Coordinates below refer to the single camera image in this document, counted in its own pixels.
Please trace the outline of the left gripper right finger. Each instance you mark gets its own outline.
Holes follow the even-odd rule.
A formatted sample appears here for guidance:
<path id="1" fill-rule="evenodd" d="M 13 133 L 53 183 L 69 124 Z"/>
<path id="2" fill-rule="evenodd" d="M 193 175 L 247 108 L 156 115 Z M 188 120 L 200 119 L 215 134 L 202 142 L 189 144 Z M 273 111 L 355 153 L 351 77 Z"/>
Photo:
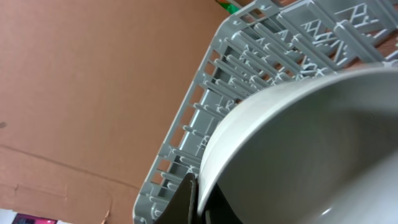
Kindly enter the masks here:
<path id="1" fill-rule="evenodd" d="M 198 221 L 200 224 L 243 224 L 217 184 L 211 191 L 203 213 L 198 216 Z"/>

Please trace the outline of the grey bowl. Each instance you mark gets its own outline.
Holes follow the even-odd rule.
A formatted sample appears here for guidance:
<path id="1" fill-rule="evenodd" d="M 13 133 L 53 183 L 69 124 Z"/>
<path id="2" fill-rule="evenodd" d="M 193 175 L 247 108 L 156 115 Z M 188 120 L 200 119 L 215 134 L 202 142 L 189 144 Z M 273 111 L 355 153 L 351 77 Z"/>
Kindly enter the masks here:
<path id="1" fill-rule="evenodd" d="M 197 213 L 220 191 L 243 223 L 397 222 L 397 69 L 266 88 L 217 126 Z"/>

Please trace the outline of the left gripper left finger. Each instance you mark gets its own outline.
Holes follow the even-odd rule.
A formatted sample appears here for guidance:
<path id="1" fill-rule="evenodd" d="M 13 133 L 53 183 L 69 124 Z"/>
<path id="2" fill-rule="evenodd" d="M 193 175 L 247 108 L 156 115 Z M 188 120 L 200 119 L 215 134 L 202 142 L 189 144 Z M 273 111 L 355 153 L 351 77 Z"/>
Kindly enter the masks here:
<path id="1" fill-rule="evenodd" d="M 197 208 L 197 178 L 188 173 L 155 224 L 194 224 Z"/>

